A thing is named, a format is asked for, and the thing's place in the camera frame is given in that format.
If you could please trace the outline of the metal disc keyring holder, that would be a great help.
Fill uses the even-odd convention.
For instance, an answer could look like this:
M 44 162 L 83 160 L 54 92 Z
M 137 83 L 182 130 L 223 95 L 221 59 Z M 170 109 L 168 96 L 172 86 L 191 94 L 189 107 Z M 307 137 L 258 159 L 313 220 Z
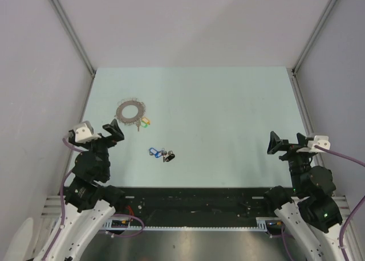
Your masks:
M 139 129 L 145 109 L 145 104 L 137 98 L 125 99 L 118 103 L 115 118 L 124 125 L 135 125 Z

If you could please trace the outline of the blue tagged key bunch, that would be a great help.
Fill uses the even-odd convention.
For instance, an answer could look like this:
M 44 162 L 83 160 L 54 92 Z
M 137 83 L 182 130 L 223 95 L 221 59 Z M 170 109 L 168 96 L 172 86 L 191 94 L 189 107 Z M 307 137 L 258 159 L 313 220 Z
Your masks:
M 155 158 L 165 157 L 167 155 L 165 149 L 157 150 L 155 148 L 149 148 L 148 152 L 150 156 L 154 156 Z

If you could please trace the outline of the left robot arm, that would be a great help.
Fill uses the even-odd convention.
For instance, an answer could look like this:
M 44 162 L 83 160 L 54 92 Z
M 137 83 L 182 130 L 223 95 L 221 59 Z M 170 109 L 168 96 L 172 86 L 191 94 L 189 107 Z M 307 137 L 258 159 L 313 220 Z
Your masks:
M 82 147 L 70 174 L 74 178 L 61 184 L 60 216 L 55 228 L 34 260 L 79 260 L 102 225 L 112 216 L 125 211 L 123 192 L 104 186 L 110 179 L 109 148 L 124 140 L 117 120 L 103 125 L 109 133 L 95 133 L 88 121 L 69 131 L 66 143 Z

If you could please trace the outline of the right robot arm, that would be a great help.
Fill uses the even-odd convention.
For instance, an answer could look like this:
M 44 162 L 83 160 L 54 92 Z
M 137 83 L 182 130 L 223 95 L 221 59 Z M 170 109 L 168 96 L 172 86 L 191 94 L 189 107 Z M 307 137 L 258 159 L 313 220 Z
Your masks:
M 356 260 L 352 239 L 346 230 L 364 200 L 355 206 L 344 219 L 340 207 L 333 198 L 336 186 L 332 171 L 324 166 L 311 166 L 318 153 L 332 154 L 361 166 L 364 162 L 332 151 L 329 137 L 306 137 L 297 133 L 296 144 L 270 133 L 268 154 L 283 152 L 279 157 L 289 166 L 293 197 L 282 187 L 276 186 L 264 194 L 263 210 L 269 216 L 277 216 L 282 231 L 289 231 L 307 260 Z

